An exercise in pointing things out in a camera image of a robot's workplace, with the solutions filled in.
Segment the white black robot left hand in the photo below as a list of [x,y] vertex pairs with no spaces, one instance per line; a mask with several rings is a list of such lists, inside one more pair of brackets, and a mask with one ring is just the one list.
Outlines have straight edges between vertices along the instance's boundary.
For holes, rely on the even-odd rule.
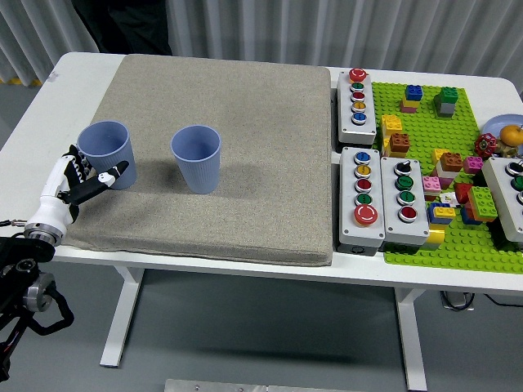
[[67,226],[78,217],[78,206],[113,189],[129,167],[129,162],[123,160],[104,172],[93,174],[87,159],[71,145],[52,168],[40,196],[39,208],[25,223],[24,236],[60,245]]

